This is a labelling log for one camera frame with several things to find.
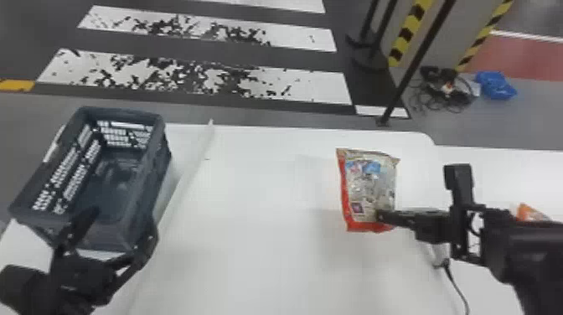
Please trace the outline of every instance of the power cord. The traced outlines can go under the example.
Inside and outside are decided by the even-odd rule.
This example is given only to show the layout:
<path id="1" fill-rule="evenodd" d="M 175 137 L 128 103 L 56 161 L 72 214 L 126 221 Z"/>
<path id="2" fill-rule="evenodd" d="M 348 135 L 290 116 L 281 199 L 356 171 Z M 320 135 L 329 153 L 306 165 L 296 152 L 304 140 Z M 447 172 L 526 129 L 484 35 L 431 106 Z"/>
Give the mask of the power cord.
<path id="1" fill-rule="evenodd" d="M 469 302 L 467 301 L 467 299 L 463 295 L 462 290 L 457 286 L 456 281 L 453 279 L 452 268 L 450 268 L 450 259 L 448 258 L 448 259 L 444 260 L 440 265 L 435 266 L 435 268 L 436 269 L 441 269 L 441 268 L 444 269 L 444 272 L 446 272 L 447 278 L 450 280 L 450 282 L 453 285 L 453 288 L 456 290 L 457 294 L 459 295 L 459 297 L 463 301 L 463 306 L 465 307 L 465 315 L 470 315 L 471 308 L 469 307 Z"/>
<path id="2" fill-rule="evenodd" d="M 415 89 L 409 99 L 409 107 L 422 114 L 428 111 L 450 111 L 459 114 L 468 107 L 476 98 L 473 88 L 455 70 L 437 67 L 421 67 L 422 79 L 417 85 L 409 85 Z M 443 89 L 448 85 L 451 91 Z"/>

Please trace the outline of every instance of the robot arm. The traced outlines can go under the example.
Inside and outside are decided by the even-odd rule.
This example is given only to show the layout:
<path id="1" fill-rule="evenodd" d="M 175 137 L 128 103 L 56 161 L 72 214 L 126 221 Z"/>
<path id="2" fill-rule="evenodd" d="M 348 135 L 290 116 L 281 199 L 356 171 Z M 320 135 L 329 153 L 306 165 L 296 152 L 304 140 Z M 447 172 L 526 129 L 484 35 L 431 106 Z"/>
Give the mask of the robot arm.
<path id="1" fill-rule="evenodd" d="M 512 285 L 526 315 L 563 313 L 563 224 L 518 221 L 508 210 L 489 209 L 473 201 L 468 164 L 444 167 L 453 205 L 445 211 L 379 211 L 378 221 L 406 227 L 417 240 L 450 244 L 452 259 L 487 267 Z M 483 219 L 479 232 L 472 228 Z M 480 239 L 479 253 L 469 251 L 469 234 Z"/>
<path id="2" fill-rule="evenodd" d="M 135 250 L 108 261 L 80 256 L 76 246 L 96 220 L 98 208 L 81 211 L 57 236 L 49 273 L 21 266 L 0 271 L 0 302 L 20 315 L 88 315 L 150 259 L 158 242 L 153 222 Z"/>

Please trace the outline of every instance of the white painted stripe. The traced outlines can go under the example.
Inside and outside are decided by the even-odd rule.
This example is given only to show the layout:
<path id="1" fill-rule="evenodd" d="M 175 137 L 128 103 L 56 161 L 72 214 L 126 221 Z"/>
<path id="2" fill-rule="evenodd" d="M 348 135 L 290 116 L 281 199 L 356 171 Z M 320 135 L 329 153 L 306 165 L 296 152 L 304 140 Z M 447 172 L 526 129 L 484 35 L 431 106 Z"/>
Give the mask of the white painted stripe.
<path id="1" fill-rule="evenodd" d="M 38 82 L 351 105 L 341 73 L 60 49 Z"/>
<path id="2" fill-rule="evenodd" d="M 356 113 L 360 116 L 383 116 L 385 107 L 356 105 Z M 391 117 L 409 118 L 409 113 L 403 107 L 396 107 L 391 113 Z"/>
<path id="3" fill-rule="evenodd" d="M 78 28 L 336 52 L 326 28 L 93 6 Z"/>
<path id="4" fill-rule="evenodd" d="M 196 0 L 206 3 L 227 3 L 249 7 L 279 8 L 282 10 L 326 13 L 323 0 Z"/>
<path id="5" fill-rule="evenodd" d="M 533 40 L 539 40 L 541 42 L 563 43 L 563 38 L 561 37 L 517 33 L 517 32 L 509 32 L 509 31 L 501 31 L 496 29 L 493 30 L 491 34 L 496 36 L 510 37 L 513 39 L 533 39 Z"/>

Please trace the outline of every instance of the plastic packaging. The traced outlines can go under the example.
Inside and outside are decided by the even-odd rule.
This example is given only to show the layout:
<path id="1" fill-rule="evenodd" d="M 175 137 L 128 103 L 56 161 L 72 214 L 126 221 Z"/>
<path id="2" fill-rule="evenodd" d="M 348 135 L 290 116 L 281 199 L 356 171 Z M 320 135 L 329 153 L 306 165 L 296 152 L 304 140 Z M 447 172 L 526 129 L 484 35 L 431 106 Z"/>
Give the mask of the plastic packaging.
<path id="1" fill-rule="evenodd" d="M 518 95 L 518 91 L 498 71 L 478 72 L 475 81 L 481 84 L 484 95 L 493 100 L 509 100 Z"/>
<path id="2" fill-rule="evenodd" d="M 377 222 L 378 209 L 395 209 L 396 157 L 381 152 L 339 148 L 343 215 L 348 231 L 385 232 L 389 225 Z"/>
<path id="3" fill-rule="evenodd" d="M 516 217 L 520 221 L 551 221 L 551 218 L 527 204 L 520 204 Z"/>

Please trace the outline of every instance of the blue plastic bag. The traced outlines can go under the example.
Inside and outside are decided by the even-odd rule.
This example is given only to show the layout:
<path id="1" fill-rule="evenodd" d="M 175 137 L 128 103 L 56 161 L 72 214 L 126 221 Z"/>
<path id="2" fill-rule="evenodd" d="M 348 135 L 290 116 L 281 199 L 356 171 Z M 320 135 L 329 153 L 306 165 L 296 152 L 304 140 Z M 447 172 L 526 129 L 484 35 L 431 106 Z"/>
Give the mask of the blue plastic bag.
<path id="1" fill-rule="evenodd" d="M 475 81 L 481 85 L 484 95 L 493 100 L 509 100 L 518 95 L 518 91 L 498 71 L 480 71 L 477 73 Z"/>

